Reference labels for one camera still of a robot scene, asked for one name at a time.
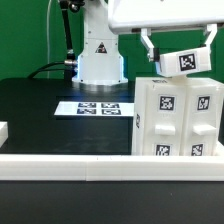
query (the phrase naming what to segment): black tabletop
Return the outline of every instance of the black tabletop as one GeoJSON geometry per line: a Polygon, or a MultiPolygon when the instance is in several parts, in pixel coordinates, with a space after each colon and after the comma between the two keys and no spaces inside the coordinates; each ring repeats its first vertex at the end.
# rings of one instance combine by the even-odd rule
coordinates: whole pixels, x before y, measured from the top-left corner
{"type": "Polygon", "coordinates": [[[129,155],[132,117],[55,116],[59,101],[133,102],[134,85],[110,92],[80,90],[63,80],[0,82],[0,121],[9,138],[1,153],[129,155]]]}
{"type": "MultiPolygon", "coordinates": [[[[54,112],[60,100],[133,98],[131,83],[126,90],[96,93],[62,80],[3,80],[0,121],[8,122],[9,138],[1,153],[129,155],[132,118],[55,117],[54,112]]],[[[223,208],[223,182],[0,181],[4,224],[222,224],[223,208]]]]}

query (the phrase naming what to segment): warning label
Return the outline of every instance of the warning label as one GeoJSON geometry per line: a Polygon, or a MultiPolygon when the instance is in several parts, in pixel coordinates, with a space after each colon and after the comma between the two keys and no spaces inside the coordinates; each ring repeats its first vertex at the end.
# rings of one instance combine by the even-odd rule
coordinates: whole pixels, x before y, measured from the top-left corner
{"type": "Polygon", "coordinates": [[[97,48],[96,53],[107,54],[107,50],[106,50],[103,42],[101,42],[100,46],[97,48]]]}

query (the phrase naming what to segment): green wall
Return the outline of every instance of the green wall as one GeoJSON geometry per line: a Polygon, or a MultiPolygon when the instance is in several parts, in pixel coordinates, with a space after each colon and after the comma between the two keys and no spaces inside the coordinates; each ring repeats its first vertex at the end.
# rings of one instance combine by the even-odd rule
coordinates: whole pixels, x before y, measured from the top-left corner
{"type": "MultiPolygon", "coordinates": [[[[47,63],[47,19],[48,0],[1,0],[0,7],[0,79],[26,77],[47,63]]],[[[83,15],[70,13],[73,45],[79,54],[83,46],[83,15]]],[[[162,52],[198,47],[204,40],[202,31],[157,33],[153,42],[162,52]]],[[[57,0],[52,0],[50,16],[51,61],[64,60],[66,56],[63,21],[57,0]]],[[[134,80],[136,76],[155,76],[154,65],[148,62],[146,50],[139,35],[120,36],[120,53],[125,58],[125,75],[134,80]]],[[[224,78],[224,30],[220,30],[212,45],[211,72],[197,76],[224,78]]],[[[62,78],[60,72],[50,77],[62,78]]]]}

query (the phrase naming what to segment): white box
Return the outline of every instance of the white box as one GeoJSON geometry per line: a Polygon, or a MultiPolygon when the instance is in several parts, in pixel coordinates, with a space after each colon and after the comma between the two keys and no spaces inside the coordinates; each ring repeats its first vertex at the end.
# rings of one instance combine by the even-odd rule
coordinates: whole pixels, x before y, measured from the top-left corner
{"type": "Polygon", "coordinates": [[[209,78],[137,78],[132,154],[213,155],[223,97],[209,78]]]}
{"type": "Polygon", "coordinates": [[[211,156],[218,141],[224,85],[208,78],[186,79],[181,155],[211,156]]]}
{"type": "Polygon", "coordinates": [[[211,70],[210,47],[160,55],[157,72],[165,77],[186,75],[211,70]]]}
{"type": "Polygon", "coordinates": [[[132,154],[179,155],[186,87],[174,79],[137,78],[132,154]]]}

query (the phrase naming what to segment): marker cube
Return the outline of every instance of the marker cube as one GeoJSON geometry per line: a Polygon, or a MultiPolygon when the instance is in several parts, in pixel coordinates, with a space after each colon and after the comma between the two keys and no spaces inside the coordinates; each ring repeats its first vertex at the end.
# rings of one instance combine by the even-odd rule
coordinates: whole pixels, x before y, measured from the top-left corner
{"type": "Polygon", "coordinates": [[[137,78],[132,154],[179,155],[186,87],[172,79],[137,78]]]}
{"type": "Polygon", "coordinates": [[[207,78],[188,78],[181,155],[211,156],[218,141],[224,85],[207,78]]]}

